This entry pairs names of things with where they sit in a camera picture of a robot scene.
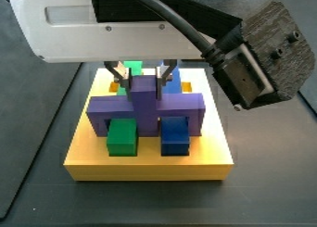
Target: table surface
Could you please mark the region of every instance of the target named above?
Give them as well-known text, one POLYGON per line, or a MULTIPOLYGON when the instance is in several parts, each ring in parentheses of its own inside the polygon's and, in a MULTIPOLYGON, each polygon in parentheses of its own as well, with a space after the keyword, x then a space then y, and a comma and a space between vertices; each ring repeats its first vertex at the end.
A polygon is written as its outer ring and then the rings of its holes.
POLYGON ((298 96, 289 102, 237 112, 210 71, 210 88, 235 162, 227 179, 223 182, 73 182, 63 160, 99 67, 97 63, 84 64, 77 73, 2 222, 5 226, 317 223, 314 115, 298 96))

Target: yellow block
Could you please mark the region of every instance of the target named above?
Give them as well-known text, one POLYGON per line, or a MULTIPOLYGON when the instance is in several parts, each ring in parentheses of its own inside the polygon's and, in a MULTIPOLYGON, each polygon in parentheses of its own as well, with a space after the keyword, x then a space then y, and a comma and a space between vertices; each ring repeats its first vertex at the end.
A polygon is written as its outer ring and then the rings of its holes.
POLYGON ((117 92, 117 89, 119 89, 119 83, 111 82, 108 91, 109 91, 111 93, 116 93, 116 92, 117 92))
POLYGON ((85 115, 91 96, 115 95, 115 93, 107 93, 112 76, 105 69, 99 69, 64 160, 64 167, 76 181, 224 179, 233 167, 233 159, 204 71, 202 69, 180 69, 179 72, 180 78, 191 78, 192 91, 203 93, 207 107, 202 128, 203 135, 191 137, 190 155, 187 157, 162 157, 159 137, 155 137, 139 139, 136 157, 108 156, 107 138, 95 136, 85 115))
POLYGON ((191 93, 192 88, 191 88, 191 83, 190 82, 183 82, 182 83, 182 92, 183 93, 191 93))

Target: purple bridge block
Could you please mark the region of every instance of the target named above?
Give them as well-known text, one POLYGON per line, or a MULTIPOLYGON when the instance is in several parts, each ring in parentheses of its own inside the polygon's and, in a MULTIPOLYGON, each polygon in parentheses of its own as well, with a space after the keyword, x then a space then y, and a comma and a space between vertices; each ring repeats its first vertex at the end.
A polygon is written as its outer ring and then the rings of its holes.
POLYGON ((200 136, 204 118, 204 100, 202 94, 164 94, 158 101, 158 116, 187 117, 190 136, 200 136))
POLYGON ((132 79, 131 100, 126 96, 92 97, 87 115, 99 137, 108 135, 111 119, 136 119, 140 137, 158 136, 158 118, 187 117, 190 136, 199 136, 204 118, 202 94, 166 94, 156 100, 155 76, 136 76, 132 79))
POLYGON ((139 136, 158 136, 156 76, 134 76, 131 100, 139 136))

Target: blue block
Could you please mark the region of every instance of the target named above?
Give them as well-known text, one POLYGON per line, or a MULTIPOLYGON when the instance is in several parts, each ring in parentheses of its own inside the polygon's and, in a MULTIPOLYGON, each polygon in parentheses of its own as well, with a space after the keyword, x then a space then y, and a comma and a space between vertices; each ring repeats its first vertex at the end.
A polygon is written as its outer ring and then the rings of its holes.
POLYGON ((190 154, 187 118, 160 118, 160 154, 163 156, 187 156, 190 154))
POLYGON ((178 66, 175 67, 172 74, 174 74, 174 80, 171 82, 167 82, 166 86, 163 86, 163 93, 182 94, 182 82, 178 66))

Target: green block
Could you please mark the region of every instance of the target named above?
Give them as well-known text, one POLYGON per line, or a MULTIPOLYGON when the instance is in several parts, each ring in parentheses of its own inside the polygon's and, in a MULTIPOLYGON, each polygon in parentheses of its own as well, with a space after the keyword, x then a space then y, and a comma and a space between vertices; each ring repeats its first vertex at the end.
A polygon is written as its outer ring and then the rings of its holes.
POLYGON ((135 120, 111 120, 107 139, 111 157, 138 156, 138 135, 135 120))
MULTIPOLYGON (((126 61, 126 68, 131 68, 132 75, 142 75, 142 61, 126 61)), ((116 95, 126 95, 126 89, 119 87, 116 95)))
POLYGON ((142 75, 142 61, 124 61, 124 66, 132 69, 132 75, 142 75))
POLYGON ((117 88, 116 95, 126 95, 126 89, 123 87, 117 88))

